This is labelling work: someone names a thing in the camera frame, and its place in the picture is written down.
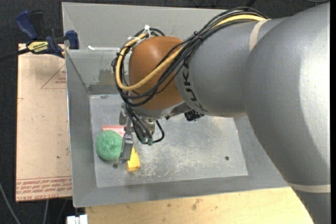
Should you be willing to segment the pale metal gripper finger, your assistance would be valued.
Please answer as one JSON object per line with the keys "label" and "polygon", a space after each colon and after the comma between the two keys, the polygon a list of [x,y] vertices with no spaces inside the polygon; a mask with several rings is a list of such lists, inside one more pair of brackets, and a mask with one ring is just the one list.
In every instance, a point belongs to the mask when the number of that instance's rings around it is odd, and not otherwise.
{"label": "pale metal gripper finger", "polygon": [[133,136],[132,134],[125,134],[122,140],[120,161],[125,163],[131,158],[131,152],[133,148]]}

